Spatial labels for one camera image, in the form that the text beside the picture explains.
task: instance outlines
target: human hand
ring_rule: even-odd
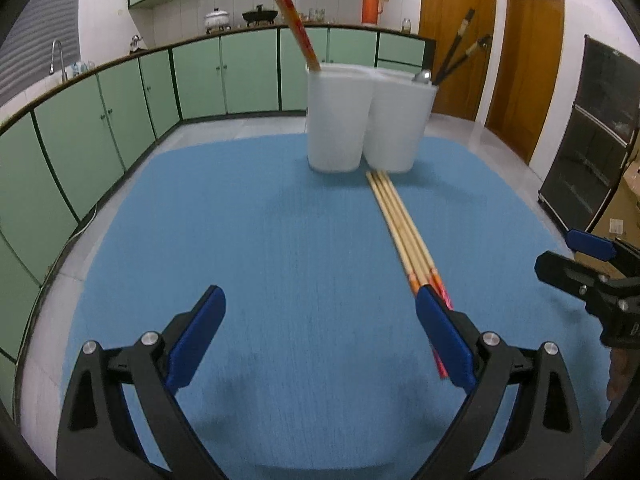
[[[638,352],[612,348],[609,354],[609,383],[607,384],[607,399],[620,399],[638,368]]]

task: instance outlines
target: glass jar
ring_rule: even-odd
[[[411,20],[409,18],[405,18],[404,20],[402,20],[400,32],[402,32],[403,34],[411,34]]]

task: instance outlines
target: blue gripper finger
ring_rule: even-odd
[[[606,238],[578,231],[578,229],[571,229],[564,240],[572,251],[587,254],[603,262],[608,262],[616,257],[616,248],[613,242]]]
[[[172,394],[191,383],[225,312],[225,294],[217,287],[205,299],[168,355],[164,385]]]
[[[442,359],[451,382],[470,394],[478,384],[474,356],[430,286],[423,286],[415,297],[415,313],[429,341]]]

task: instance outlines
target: chopstick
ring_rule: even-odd
[[[482,38],[477,40],[473,45],[471,45],[467,50],[465,50],[465,53],[462,56],[460,56],[460,58],[456,60],[456,62],[451,67],[447,68],[445,73],[442,76],[440,76],[440,78],[436,78],[433,81],[433,85],[438,86],[439,84],[441,84],[451,74],[453,74],[460,65],[462,65],[467,59],[469,59],[473,55],[473,53],[478,49],[478,47],[486,48],[489,41],[491,41],[490,34],[487,34],[486,36],[483,36]]]
[[[396,200],[393,184],[391,184],[390,181],[386,182],[384,176],[386,176],[386,174],[372,174],[367,172],[367,180],[376,197],[380,211],[382,211],[382,215],[385,218],[396,250],[398,250],[398,255],[400,256],[400,261],[404,273],[407,276],[411,292],[415,296],[422,285],[431,283],[428,260],[422,253],[415,236],[413,236],[411,226],[402,214],[402,209],[398,204],[398,200]],[[447,371],[444,364],[433,347],[431,351],[433,352],[438,374],[441,379],[445,379],[447,377]]]
[[[449,63],[451,62],[453,55],[456,53],[456,49],[458,48],[460,41],[462,41],[462,38],[466,33],[466,28],[469,26],[469,23],[471,23],[471,20],[474,18],[475,13],[476,13],[476,10],[473,8],[469,9],[466,12],[465,17],[462,19],[462,23],[460,23],[460,28],[456,33],[456,37],[453,39],[453,43],[449,47],[449,51],[447,52],[447,55],[445,56],[444,61],[442,62],[442,65],[440,66],[440,69],[436,74],[436,77],[433,78],[434,81],[438,81],[444,78],[444,74],[447,71],[447,68],[449,67]]]
[[[320,63],[318,63],[318,57],[311,45],[311,40],[306,33],[304,25],[298,16],[296,6],[292,0],[275,0],[285,23],[289,25],[289,28],[293,32],[293,37],[296,38],[298,46],[302,51],[303,56],[306,59],[306,65],[312,72],[320,72]]]
[[[431,281],[429,282],[429,284],[436,290],[437,293],[439,293],[440,297],[442,298],[442,301],[444,301],[444,303],[447,305],[447,308],[449,310],[453,310],[451,297],[444,286],[444,282],[440,277],[440,273],[436,268],[436,264],[433,261],[433,257],[431,256],[431,253],[427,249],[427,245],[424,243],[424,240],[422,240],[422,236],[420,236],[420,232],[418,231],[418,228],[415,226],[414,220],[411,218],[411,215],[409,215],[409,212],[404,206],[404,202],[402,202],[402,199],[398,195],[398,191],[396,190],[394,184],[391,182],[391,179],[389,178],[388,174],[381,171],[378,173],[380,175],[380,178],[386,181],[387,186],[392,190],[393,194],[395,195],[396,203],[398,204],[398,207],[402,212],[402,216],[404,217],[405,221],[409,225],[409,229],[411,230],[412,235],[414,236],[414,239],[416,240],[416,242],[418,243],[418,246],[420,247],[422,256],[426,260],[428,272],[431,277]]]

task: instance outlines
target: metal screw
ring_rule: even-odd
[[[484,341],[489,346],[498,346],[500,342],[500,336],[494,332],[485,332],[482,334],[482,341]]]
[[[95,349],[97,348],[97,346],[98,345],[95,341],[87,341],[82,345],[82,352],[84,352],[87,355],[92,354],[95,352]]]
[[[549,355],[556,355],[558,353],[558,345],[552,341],[545,343],[545,352]]]
[[[158,342],[158,337],[158,332],[145,332],[140,338],[140,341],[142,341],[144,346],[151,346]]]

